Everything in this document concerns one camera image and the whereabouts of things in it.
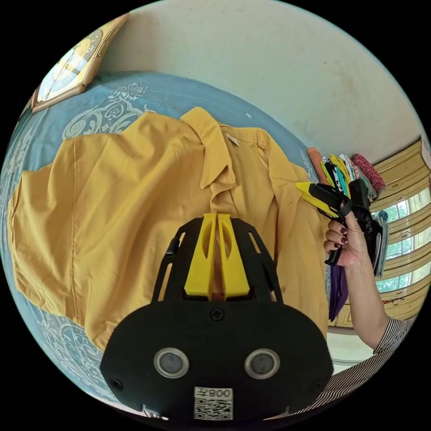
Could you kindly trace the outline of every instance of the wall clock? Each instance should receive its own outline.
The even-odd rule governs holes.
[[[68,51],[48,72],[33,94],[33,112],[55,105],[85,91],[96,76],[112,39],[128,14],[93,31]]]

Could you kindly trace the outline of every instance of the yellow clip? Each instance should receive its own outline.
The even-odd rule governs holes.
[[[206,296],[211,300],[214,280],[214,257],[216,254],[217,214],[203,216],[198,242],[190,263],[184,290],[190,296]]]
[[[305,202],[312,204],[314,207],[320,208],[331,217],[338,217],[338,215],[330,209],[328,204],[310,194],[309,189],[311,184],[314,185],[314,183],[311,182],[295,183],[295,187],[302,193],[302,199]]]
[[[229,214],[219,214],[221,272],[224,299],[247,296],[250,292],[244,265]]]

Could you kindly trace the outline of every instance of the striped sleeve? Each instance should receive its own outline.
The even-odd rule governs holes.
[[[331,401],[347,395],[354,391],[369,378],[371,378],[380,368],[386,363],[386,361],[392,356],[393,352],[401,344],[409,329],[413,325],[415,319],[410,320],[399,320],[390,317],[387,322],[385,333],[380,340],[380,343],[373,352],[373,356],[360,364],[357,364],[345,371],[341,371],[332,376],[329,383],[326,385],[323,392],[319,395],[317,400],[298,412],[289,413],[289,408],[276,418],[285,418],[299,413],[304,413],[321,407]]]

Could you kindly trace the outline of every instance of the bed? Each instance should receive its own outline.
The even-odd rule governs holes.
[[[13,299],[52,362],[84,392],[109,404],[116,405],[116,399],[99,371],[102,353],[84,330],[66,318],[41,311],[16,291],[6,231],[7,203],[22,171],[35,171],[51,163],[64,139],[120,133],[144,112],[179,118],[195,106],[231,126],[265,129],[289,160],[304,167],[309,180],[317,182],[305,145],[264,112],[212,86],[160,73],[100,75],[80,95],[35,114],[27,110],[7,149],[0,178],[0,254]]]

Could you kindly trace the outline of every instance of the hand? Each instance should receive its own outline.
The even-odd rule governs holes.
[[[346,227],[337,221],[330,221],[323,247],[327,253],[342,247],[337,265],[349,267],[361,259],[369,259],[364,234],[350,211],[346,216]]]

